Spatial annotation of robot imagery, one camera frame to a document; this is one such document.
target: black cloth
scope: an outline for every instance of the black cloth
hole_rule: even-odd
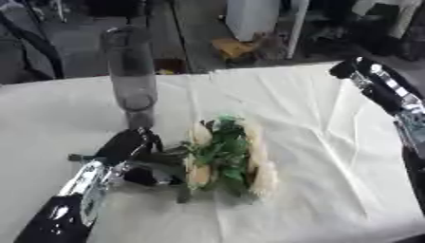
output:
[[[10,33],[20,41],[26,41],[31,44],[35,49],[40,51],[43,55],[49,60],[53,73],[55,74],[56,79],[64,78],[64,71],[62,66],[61,58],[56,48],[47,40],[42,39],[37,34],[34,34],[30,31],[21,29],[14,25],[1,11],[0,11],[0,24],[2,24]],[[27,56],[25,47],[23,49],[23,58],[25,63],[25,69],[29,73],[33,73],[36,78],[51,79],[48,75],[44,74],[41,71],[35,70],[32,68],[30,61]]]

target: table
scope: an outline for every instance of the table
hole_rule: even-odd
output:
[[[392,242],[425,233],[391,118],[332,64],[157,76],[154,127],[166,144],[193,121],[259,122],[281,183],[253,204],[226,195],[176,204],[173,190],[126,184],[104,202],[88,242]],[[108,78],[0,88],[0,239],[11,242],[92,154],[124,128]]]

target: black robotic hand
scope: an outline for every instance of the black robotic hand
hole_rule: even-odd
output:
[[[379,75],[375,68],[380,66],[385,76]],[[387,65],[380,64],[364,57],[350,58],[330,69],[329,73],[339,79],[352,79],[355,82],[361,80],[369,81],[370,84],[360,85],[363,95],[379,104],[387,113],[394,116],[401,110],[402,99],[395,91],[397,88],[404,88],[407,92],[416,95],[421,100],[422,95],[415,87],[407,82],[398,72]],[[397,82],[395,87],[388,84],[388,79]]]
[[[367,58],[348,59],[335,65],[329,72],[339,79],[350,79],[362,94],[396,117],[395,125],[403,141],[402,155],[406,171],[425,214],[423,96],[392,68]]]

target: flower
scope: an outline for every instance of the flower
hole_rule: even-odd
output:
[[[204,146],[210,143],[213,135],[203,124],[196,122],[192,129],[189,130],[189,138],[191,143]]]

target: green leaf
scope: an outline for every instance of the green leaf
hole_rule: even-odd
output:
[[[223,176],[239,181],[244,181],[244,178],[242,177],[242,173],[238,169],[226,169],[223,170]]]

